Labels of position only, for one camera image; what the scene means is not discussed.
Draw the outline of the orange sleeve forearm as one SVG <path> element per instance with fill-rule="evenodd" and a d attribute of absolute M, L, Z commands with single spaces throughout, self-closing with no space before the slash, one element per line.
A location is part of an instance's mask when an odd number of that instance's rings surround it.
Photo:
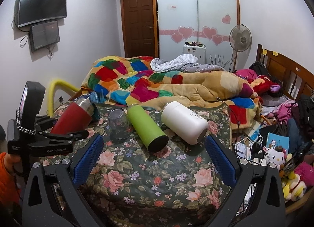
<path fill-rule="evenodd" d="M 20 189 L 16 187 L 14 165 L 19 163 L 19 155 L 1 153 L 1 205 L 10 208 L 14 203 L 19 203 Z"/>

